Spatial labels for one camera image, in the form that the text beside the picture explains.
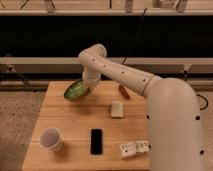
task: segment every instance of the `wooden tabletop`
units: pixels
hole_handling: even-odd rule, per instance
[[[147,139],[145,100],[127,89],[130,100],[114,81],[101,81],[85,99],[68,101],[63,94],[72,82],[51,82],[46,93],[23,163],[25,171],[149,170],[148,154],[122,159],[119,145]],[[122,101],[124,118],[110,117],[113,100]],[[54,153],[39,146],[39,136],[48,127],[62,134],[63,148]],[[103,154],[90,154],[92,128],[103,130]]]

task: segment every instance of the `floor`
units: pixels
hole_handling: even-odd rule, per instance
[[[205,157],[213,170],[213,92],[199,92],[209,100],[202,111]],[[44,92],[0,92],[0,171],[19,171],[44,99]]]

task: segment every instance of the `black smartphone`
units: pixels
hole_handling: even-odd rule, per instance
[[[91,154],[102,154],[102,130],[91,130]]]

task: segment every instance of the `paper cup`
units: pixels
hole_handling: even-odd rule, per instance
[[[59,151],[62,147],[60,131],[57,128],[47,128],[40,136],[40,146],[49,151]]]

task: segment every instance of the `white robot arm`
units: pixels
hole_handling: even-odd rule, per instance
[[[194,90],[184,81],[107,60],[97,44],[79,54],[83,81],[94,87],[101,73],[147,98],[151,171],[205,171],[200,109]]]

